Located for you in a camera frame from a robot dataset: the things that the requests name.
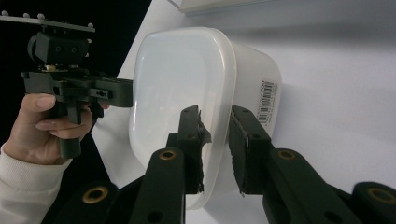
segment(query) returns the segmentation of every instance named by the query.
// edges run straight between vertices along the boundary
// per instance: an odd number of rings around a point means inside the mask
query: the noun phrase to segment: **barcode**
[[[259,123],[264,126],[267,126],[271,121],[276,98],[276,89],[277,85],[275,83],[265,80],[262,81],[257,119]]]

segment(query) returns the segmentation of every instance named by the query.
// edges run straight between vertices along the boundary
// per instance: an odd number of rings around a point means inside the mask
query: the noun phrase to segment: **white plastic container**
[[[223,150],[229,150],[232,105],[260,116],[271,135],[280,89],[281,76],[269,56],[232,43],[219,30],[191,27],[148,35],[136,58],[132,150],[147,168],[168,134],[177,133],[181,110],[198,105],[212,143],[204,145],[202,154],[205,191],[187,195],[186,209],[201,208],[213,191]]]

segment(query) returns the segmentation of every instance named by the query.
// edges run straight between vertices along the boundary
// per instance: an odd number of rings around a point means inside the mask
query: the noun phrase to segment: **white table surface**
[[[300,152],[326,182],[347,192],[362,181],[395,189],[395,9],[395,1],[385,0],[278,0],[185,15],[166,0],[153,0],[119,77],[134,78],[147,34],[217,28],[231,41],[268,54],[280,69],[275,147]],[[129,111],[111,107],[92,132],[119,187],[145,172],[129,145]],[[262,197],[239,194],[229,151],[209,202],[187,211],[186,223],[267,223]]]

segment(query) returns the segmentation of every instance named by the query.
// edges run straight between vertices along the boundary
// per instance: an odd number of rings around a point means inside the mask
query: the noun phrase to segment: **white sleeve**
[[[0,219],[7,224],[39,224],[61,186],[63,165],[37,165],[9,157],[1,147]]]

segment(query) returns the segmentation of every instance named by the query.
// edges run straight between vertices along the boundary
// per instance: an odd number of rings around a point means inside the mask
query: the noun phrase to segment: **black background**
[[[149,8],[150,0],[7,0],[0,1],[0,11],[21,17],[29,13],[36,18],[43,13],[47,20],[86,26],[93,23],[96,32],[90,35],[90,57],[81,67],[106,72],[116,77],[134,37]],[[0,144],[7,141],[24,95],[21,71],[35,71],[28,56],[27,43],[41,28],[36,25],[0,21]],[[43,223],[52,223],[59,209],[81,186],[95,180],[108,180],[91,134],[81,142],[82,154],[73,159],[64,173],[61,191]]]

